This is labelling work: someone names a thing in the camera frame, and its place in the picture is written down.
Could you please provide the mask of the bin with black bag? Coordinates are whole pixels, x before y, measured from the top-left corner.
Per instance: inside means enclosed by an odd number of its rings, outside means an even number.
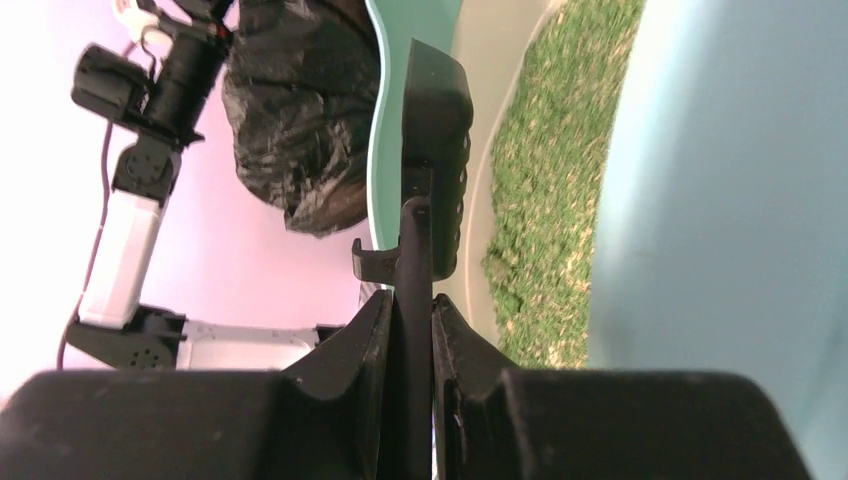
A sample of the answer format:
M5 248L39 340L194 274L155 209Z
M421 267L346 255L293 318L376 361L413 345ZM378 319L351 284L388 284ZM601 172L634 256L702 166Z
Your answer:
M236 174L287 230L322 238L366 219L380 76L365 2L240 2L222 91Z

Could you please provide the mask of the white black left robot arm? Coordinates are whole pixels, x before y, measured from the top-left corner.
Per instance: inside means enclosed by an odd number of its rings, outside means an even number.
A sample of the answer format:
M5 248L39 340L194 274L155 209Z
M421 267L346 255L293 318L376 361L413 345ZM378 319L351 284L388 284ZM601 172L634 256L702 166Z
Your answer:
M297 362L336 332L247 328L191 321L144 305L142 287L183 151L200 140L195 127L232 44L227 1L183 1L186 19L153 1L117 1L115 15L141 49L156 32L171 42L149 66L92 44L75 69L72 100L136 134L114 168L103 168L103 206L83 292L64 330L75 347L116 369L274 369Z

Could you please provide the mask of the teal litter box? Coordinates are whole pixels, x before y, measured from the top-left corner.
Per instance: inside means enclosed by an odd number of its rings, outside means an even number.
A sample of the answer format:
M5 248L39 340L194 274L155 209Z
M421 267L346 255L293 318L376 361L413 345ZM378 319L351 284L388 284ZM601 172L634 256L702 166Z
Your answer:
M713 367L847 475L847 5L651 1L602 180L590 362Z

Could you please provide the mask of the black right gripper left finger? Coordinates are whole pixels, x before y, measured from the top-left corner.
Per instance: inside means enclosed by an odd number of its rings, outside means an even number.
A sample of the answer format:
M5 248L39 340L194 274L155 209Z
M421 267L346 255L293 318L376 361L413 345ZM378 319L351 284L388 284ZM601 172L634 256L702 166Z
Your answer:
M372 479L392 299L282 371L65 371L1 414L5 479Z

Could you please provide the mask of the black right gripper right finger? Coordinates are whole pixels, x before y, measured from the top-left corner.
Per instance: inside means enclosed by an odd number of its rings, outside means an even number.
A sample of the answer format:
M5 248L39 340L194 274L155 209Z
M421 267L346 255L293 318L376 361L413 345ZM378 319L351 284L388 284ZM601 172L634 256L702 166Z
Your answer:
M805 479L775 407L723 372L527 369L432 310L442 479Z

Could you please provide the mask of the black litter scoop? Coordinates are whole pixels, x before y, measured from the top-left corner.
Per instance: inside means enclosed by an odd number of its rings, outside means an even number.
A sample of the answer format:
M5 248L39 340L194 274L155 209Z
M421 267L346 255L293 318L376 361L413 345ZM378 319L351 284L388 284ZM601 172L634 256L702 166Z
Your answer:
M456 269L473 103L450 54L410 43L402 108L401 213L397 247L352 247L355 276L391 287L384 367L379 479L432 476L434 283Z

